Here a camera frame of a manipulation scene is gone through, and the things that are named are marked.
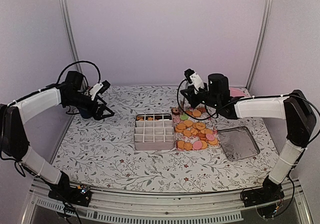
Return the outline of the metal serving tongs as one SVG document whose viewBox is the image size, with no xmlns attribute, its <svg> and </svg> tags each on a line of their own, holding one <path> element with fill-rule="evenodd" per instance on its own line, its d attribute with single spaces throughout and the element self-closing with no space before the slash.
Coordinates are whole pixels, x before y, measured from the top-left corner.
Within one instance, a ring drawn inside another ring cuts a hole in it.
<svg viewBox="0 0 320 224">
<path fill-rule="evenodd" d="M 184 96 L 182 96 L 181 94 L 178 94 L 177 103 L 178 103 L 179 114 L 187 116 L 188 118 L 190 118 L 191 115 L 189 113 L 187 113 L 187 111 L 188 111 L 188 106 L 187 106 L 188 102 L 187 102 L 186 98 Z"/>
</svg>

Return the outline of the green round cookie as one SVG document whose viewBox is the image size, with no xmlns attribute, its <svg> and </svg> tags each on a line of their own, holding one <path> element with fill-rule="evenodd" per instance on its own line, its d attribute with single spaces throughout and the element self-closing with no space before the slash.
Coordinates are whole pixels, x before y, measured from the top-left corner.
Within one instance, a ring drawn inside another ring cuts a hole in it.
<svg viewBox="0 0 320 224">
<path fill-rule="evenodd" d="M 183 114 L 183 115 L 180 116 L 180 119 L 183 120 L 183 121 L 185 121 L 185 120 L 188 119 L 188 116 L 185 115 L 185 114 Z"/>
</svg>

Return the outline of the orange swirl cookie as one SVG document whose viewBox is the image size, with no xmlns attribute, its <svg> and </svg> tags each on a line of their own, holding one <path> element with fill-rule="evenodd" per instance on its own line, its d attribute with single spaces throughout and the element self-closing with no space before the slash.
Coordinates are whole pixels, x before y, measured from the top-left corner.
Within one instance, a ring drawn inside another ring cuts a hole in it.
<svg viewBox="0 0 320 224">
<path fill-rule="evenodd" d="M 145 118 L 144 118 L 143 116 L 138 116 L 138 117 L 136 118 L 137 121 L 144 121 L 144 119 L 145 119 Z"/>
</svg>

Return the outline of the metal tin with white dividers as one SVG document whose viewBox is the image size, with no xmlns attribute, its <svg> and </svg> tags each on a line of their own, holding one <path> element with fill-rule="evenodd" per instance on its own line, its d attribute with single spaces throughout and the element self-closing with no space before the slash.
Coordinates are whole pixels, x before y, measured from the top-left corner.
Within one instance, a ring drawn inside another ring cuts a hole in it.
<svg viewBox="0 0 320 224">
<path fill-rule="evenodd" d="M 134 146 L 137 151 L 171 150 L 175 146 L 174 125 L 169 113 L 138 114 L 135 117 Z"/>
</svg>

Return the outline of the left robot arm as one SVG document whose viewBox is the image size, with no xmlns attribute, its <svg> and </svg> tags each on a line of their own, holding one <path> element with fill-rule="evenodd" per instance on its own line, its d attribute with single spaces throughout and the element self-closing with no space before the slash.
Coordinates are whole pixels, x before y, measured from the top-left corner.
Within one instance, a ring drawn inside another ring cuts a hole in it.
<svg viewBox="0 0 320 224">
<path fill-rule="evenodd" d="M 78 71 L 69 71 L 64 81 L 57 81 L 8 104 L 0 105 L 0 152 L 5 161 L 13 161 L 22 171 L 42 178 L 55 186 L 55 193 L 63 200 L 74 197 L 74 189 L 68 185 L 68 176 L 53 167 L 31 141 L 45 142 L 45 147 L 58 140 L 59 119 L 53 108 L 75 108 L 85 118 L 103 120 L 114 112 L 101 98 L 110 83 L 99 80 L 88 90 L 81 89 L 85 76 Z"/>
</svg>

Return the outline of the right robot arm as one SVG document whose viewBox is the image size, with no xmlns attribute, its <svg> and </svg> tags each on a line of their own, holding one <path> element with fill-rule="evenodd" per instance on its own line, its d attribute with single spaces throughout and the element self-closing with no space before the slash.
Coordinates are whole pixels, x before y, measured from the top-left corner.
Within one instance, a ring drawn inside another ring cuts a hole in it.
<svg viewBox="0 0 320 224">
<path fill-rule="evenodd" d="M 287 94 L 267 96 L 231 96 L 229 79 L 221 73 L 212 73 L 203 82 L 192 69 L 184 72 L 185 89 L 179 88 L 178 96 L 183 96 L 192 108 L 203 105 L 213 108 L 209 118 L 222 116 L 228 120 L 246 118 L 279 119 L 286 122 L 287 135 L 279 158 L 259 190 L 262 202 L 269 202 L 278 194 L 278 185 L 290 175 L 299 163 L 308 145 L 319 133 L 314 133 L 319 110 L 308 101 L 299 89 Z"/>
</svg>

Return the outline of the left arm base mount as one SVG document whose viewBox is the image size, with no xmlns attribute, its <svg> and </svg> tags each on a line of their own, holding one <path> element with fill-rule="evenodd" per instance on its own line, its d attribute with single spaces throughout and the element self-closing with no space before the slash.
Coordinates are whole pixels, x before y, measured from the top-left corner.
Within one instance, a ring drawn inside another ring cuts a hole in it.
<svg viewBox="0 0 320 224">
<path fill-rule="evenodd" d="M 48 197 L 54 200 L 65 202 L 67 204 L 88 207 L 92 198 L 92 192 L 87 189 L 77 187 L 59 187 L 49 185 L 50 191 Z"/>
</svg>

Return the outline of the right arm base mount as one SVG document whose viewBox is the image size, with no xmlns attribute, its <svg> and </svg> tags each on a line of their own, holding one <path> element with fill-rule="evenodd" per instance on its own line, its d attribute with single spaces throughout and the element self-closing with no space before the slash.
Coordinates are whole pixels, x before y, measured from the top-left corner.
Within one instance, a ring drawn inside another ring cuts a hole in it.
<svg viewBox="0 0 320 224">
<path fill-rule="evenodd" d="M 280 201 L 285 197 L 281 185 L 267 184 L 261 188 L 244 189 L 240 199 L 245 207 L 258 206 L 269 202 Z"/>
</svg>

